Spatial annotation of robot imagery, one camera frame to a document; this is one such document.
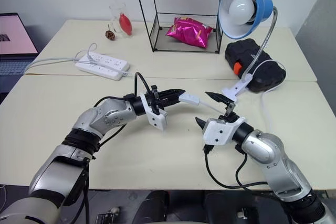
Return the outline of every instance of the laptop keyboard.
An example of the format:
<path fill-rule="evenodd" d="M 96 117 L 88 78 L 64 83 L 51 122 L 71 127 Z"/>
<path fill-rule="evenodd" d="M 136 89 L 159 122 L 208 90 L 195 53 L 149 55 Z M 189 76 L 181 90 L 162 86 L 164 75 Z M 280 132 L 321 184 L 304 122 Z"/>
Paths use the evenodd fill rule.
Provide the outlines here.
<path fill-rule="evenodd" d="M 14 74 L 23 74 L 26 66 L 31 61 L 0 61 L 0 76 L 11 76 Z"/>

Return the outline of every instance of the desk lamp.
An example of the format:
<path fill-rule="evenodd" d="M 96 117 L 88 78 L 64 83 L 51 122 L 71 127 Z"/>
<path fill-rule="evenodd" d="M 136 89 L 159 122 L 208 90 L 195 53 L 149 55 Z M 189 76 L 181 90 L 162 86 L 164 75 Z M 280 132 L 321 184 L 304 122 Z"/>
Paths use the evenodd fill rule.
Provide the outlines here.
<path fill-rule="evenodd" d="M 248 73 L 253 65 L 258 61 L 266 43 L 274 29 L 278 17 L 278 10 L 273 6 L 272 0 L 220 0 L 218 17 L 219 24 L 225 35 L 231 39 L 242 39 L 252 33 L 260 22 L 269 18 L 273 12 L 273 20 L 261 44 L 257 54 L 253 56 L 253 61 L 244 71 L 240 81 L 232 88 L 222 90 L 222 93 L 233 100 L 237 100 L 236 95 L 246 89 L 253 76 Z"/>

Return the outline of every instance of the light bulb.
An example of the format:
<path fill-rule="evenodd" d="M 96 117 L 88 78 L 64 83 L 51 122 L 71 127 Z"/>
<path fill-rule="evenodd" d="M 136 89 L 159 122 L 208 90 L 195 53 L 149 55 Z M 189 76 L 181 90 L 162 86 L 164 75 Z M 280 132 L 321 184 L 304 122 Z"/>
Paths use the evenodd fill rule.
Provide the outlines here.
<path fill-rule="evenodd" d="M 229 8 L 229 16 L 233 23 L 242 25 L 247 23 L 254 13 L 252 0 L 233 0 Z"/>

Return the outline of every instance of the laptop screen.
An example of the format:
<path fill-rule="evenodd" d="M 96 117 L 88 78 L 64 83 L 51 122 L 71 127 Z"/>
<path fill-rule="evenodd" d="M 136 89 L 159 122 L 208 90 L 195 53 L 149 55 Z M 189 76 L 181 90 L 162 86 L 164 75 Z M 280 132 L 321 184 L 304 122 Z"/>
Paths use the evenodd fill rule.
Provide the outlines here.
<path fill-rule="evenodd" d="M 19 15 L 0 14 L 0 56 L 36 56 L 37 53 Z"/>

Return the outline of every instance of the white table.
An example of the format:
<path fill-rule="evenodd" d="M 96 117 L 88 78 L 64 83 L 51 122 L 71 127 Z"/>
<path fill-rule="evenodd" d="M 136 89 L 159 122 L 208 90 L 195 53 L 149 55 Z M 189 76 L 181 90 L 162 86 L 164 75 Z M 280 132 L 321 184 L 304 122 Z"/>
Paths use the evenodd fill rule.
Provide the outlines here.
<path fill-rule="evenodd" d="M 238 79 L 224 58 L 227 44 L 233 42 L 226 36 L 223 36 L 220 54 L 152 52 L 143 22 L 133 23 L 133 37 L 117 38 L 116 41 L 106 39 L 107 24 L 108 21 L 68 20 L 37 59 L 74 57 L 77 52 L 87 49 L 91 43 L 96 42 L 97 52 L 114 54 L 115 58 L 127 60 L 131 65 L 131 72 L 139 71 L 145 77 Z M 268 27 L 259 27 L 249 38 L 253 38 L 261 45 L 267 30 Z M 285 65 L 286 80 L 317 80 L 289 28 L 276 27 L 265 51 L 274 60 Z M 72 62 L 33 67 L 27 73 L 90 75 L 78 70 Z"/>
<path fill-rule="evenodd" d="M 218 109 L 224 107 L 203 91 L 218 92 L 235 82 L 162 78 L 147 81 L 160 90 L 187 89 Z M 0 184 L 28 185 L 84 110 L 105 95 L 120 96 L 132 89 L 131 78 L 116 82 L 91 76 L 23 76 L 0 105 Z M 265 100 L 273 133 L 283 140 L 288 156 L 313 188 L 335 189 L 336 119 L 318 85 L 287 81 L 279 90 L 267 94 Z M 97 159 L 90 164 L 92 189 L 219 189 L 206 172 L 201 129 L 194 119 L 218 114 L 181 103 L 166 110 L 169 114 L 165 132 L 150 126 L 142 116 L 95 154 Z M 260 94 L 242 94 L 235 111 L 246 117 L 250 125 L 265 130 Z M 234 173 L 242 160 L 234 144 L 216 147 L 209 155 L 213 173 L 224 184 L 236 184 Z M 247 183 L 264 178 L 249 160 L 241 180 Z"/>

